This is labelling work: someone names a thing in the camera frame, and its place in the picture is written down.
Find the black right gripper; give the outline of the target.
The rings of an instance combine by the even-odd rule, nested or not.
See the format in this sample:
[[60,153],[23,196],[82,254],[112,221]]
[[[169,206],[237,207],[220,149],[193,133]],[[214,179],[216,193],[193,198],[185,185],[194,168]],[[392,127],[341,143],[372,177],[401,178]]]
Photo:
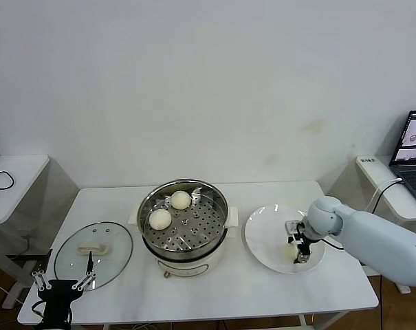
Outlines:
[[[294,259],[294,263],[307,263],[311,256],[309,245],[311,245],[313,241],[307,236],[305,236],[305,234],[306,234],[305,224],[297,223],[295,238],[297,241],[301,241],[301,244],[297,245],[297,255],[296,255],[296,258]],[[290,244],[293,242],[294,242],[294,236],[288,235],[287,243]]]

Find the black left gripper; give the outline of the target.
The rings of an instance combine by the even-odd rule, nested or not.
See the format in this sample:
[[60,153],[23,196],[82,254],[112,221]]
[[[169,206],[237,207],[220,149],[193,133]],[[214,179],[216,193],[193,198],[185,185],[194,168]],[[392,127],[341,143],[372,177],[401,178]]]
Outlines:
[[37,305],[44,304],[42,320],[39,325],[70,325],[72,323],[71,303],[83,295],[83,290],[96,278],[93,272],[94,262],[92,251],[89,251],[85,275],[76,280],[48,280],[47,266],[52,249],[36,265],[32,272],[33,281],[38,289],[40,300]]

